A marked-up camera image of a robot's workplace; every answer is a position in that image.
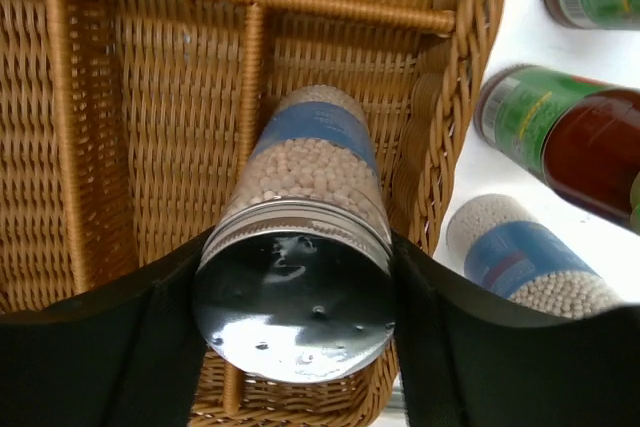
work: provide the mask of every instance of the blue label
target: blue label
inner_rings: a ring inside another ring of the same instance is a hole
[[[549,229],[536,222],[508,222],[494,227],[473,244],[464,262],[472,282],[509,298],[541,275],[591,268]]]
[[[378,175],[376,157],[366,127],[342,107],[326,102],[303,102],[274,115],[251,156],[286,140],[303,138],[322,139],[349,149]]]

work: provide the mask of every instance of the wicker slat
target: wicker slat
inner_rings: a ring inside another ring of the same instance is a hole
[[[278,101],[315,83],[362,103],[391,223],[433,252],[503,1],[0,0],[0,311],[214,225]],[[396,373],[393,346],[311,386],[209,352],[191,424],[364,426]]]

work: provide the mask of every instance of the white surface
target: white surface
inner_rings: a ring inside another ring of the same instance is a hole
[[[485,79],[520,63],[640,88],[640,32],[578,31],[557,25],[542,0],[506,0]],[[456,168],[456,185],[435,258],[455,268],[445,234],[449,218],[467,200],[486,193],[516,197],[596,270],[625,300],[640,302],[640,237],[578,210],[558,198],[469,128]],[[383,415],[375,427],[406,425]]]

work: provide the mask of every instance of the jar cap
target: jar cap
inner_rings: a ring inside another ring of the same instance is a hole
[[[274,204],[268,215],[256,214],[261,207],[231,222],[240,228],[223,243],[208,242],[194,279],[196,323],[219,355],[247,373],[291,383],[350,375],[393,334],[388,270],[340,229],[311,229],[313,214],[293,216],[291,202],[274,217]],[[218,237],[230,225],[220,227]]]

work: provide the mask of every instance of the white pellets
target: white pellets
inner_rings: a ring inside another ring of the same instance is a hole
[[[389,228],[374,169],[358,102],[333,87],[306,87],[279,105],[224,217],[264,201],[315,200],[359,216],[386,239]]]
[[[511,197],[490,194],[464,204],[451,219],[447,244],[465,277],[526,307],[579,319],[622,303]]]

